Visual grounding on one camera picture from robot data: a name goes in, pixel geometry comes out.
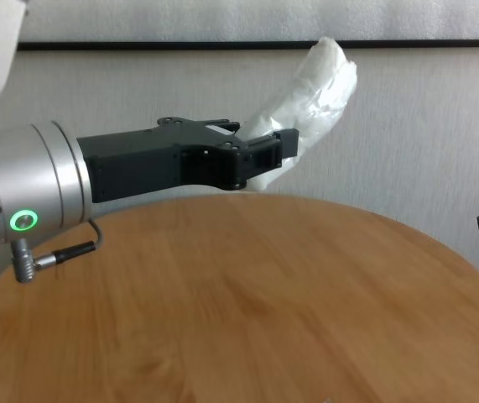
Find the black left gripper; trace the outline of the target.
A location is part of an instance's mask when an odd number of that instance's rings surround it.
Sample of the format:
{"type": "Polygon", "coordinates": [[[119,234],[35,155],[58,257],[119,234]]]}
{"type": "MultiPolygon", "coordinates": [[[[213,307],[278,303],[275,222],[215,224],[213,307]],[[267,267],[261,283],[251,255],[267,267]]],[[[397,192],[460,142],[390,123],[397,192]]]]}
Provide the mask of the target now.
{"type": "Polygon", "coordinates": [[[161,118],[154,128],[78,138],[95,203],[179,186],[268,187],[298,154],[299,131],[241,140],[229,119],[161,118]]]}

